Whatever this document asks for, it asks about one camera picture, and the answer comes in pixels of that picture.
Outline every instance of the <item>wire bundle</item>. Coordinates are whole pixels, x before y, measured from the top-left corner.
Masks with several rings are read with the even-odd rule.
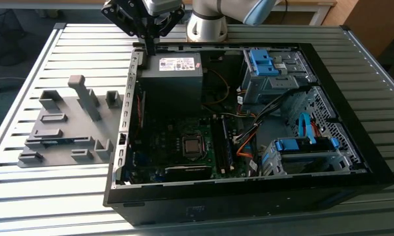
[[[238,153],[236,155],[243,155],[243,153],[240,153],[240,151],[244,148],[244,145],[248,143],[248,141],[252,139],[252,137],[255,136],[256,130],[263,122],[263,118],[271,114],[272,112],[275,112],[279,107],[282,106],[284,100],[287,99],[287,97],[290,97],[291,95],[294,95],[298,92],[303,92],[303,91],[308,91],[311,89],[311,86],[302,86],[299,88],[294,88],[290,89],[286,93],[283,93],[279,97],[276,97],[262,109],[262,111],[259,112],[259,114],[255,117],[255,120],[252,121],[251,127],[250,129],[240,134],[236,138],[235,141],[239,142],[247,135],[248,138],[246,139],[246,141],[243,142],[242,146],[238,149]]]

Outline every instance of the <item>ventilation grille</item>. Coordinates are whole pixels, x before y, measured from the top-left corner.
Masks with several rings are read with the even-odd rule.
[[[283,116],[287,118],[287,127],[294,136],[298,136],[298,119],[299,114],[306,112],[319,128],[319,132],[324,137],[335,137],[340,143],[340,150],[348,151],[352,163],[359,163],[360,159],[354,152],[354,146],[347,139],[347,134],[343,127],[338,123],[328,122],[330,118],[335,118],[331,107],[326,100],[323,100],[323,92],[320,88],[314,88],[306,94],[298,93],[292,96],[282,107]]]

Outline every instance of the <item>motherboard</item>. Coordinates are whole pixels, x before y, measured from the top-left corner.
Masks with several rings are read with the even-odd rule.
[[[139,133],[127,168],[133,183],[244,177],[246,159],[231,145],[236,119],[196,117],[152,119]]]

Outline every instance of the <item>blue plastic bracket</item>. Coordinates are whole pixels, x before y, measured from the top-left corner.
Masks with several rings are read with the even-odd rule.
[[[306,123],[306,134],[303,130],[303,123]],[[314,128],[310,124],[310,116],[306,112],[302,112],[299,117],[299,136],[307,136],[307,138],[310,139],[310,143],[316,143]]]
[[[258,76],[278,76],[280,74],[274,67],[272,61],[274,59],[270,57],[267,50],[251,49],[251,62]]]

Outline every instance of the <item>sticker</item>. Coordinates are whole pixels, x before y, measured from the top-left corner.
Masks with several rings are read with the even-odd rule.
[[[57,141],[43,141],[41,143],[43,143],[43,144],[59,144]]]
[[[279,69],[286,69],[286,64],[282,63],[282,64],[274,64],[275,65],[275,68],[279,68]]]
[[[242,97],[242,96],[238,96],[238,103],[239,103],[240,105],[243,105],[243,97]]]
[[[251,162],[250,162],[250,166],[251,166],[251,168],[254,169],[254,171],[258,170],[258,165],[256,165],[256,163],[254,162],[254,160],[251,160]]]
[[[159,71],[195,70],[194,58],[161,58]]]

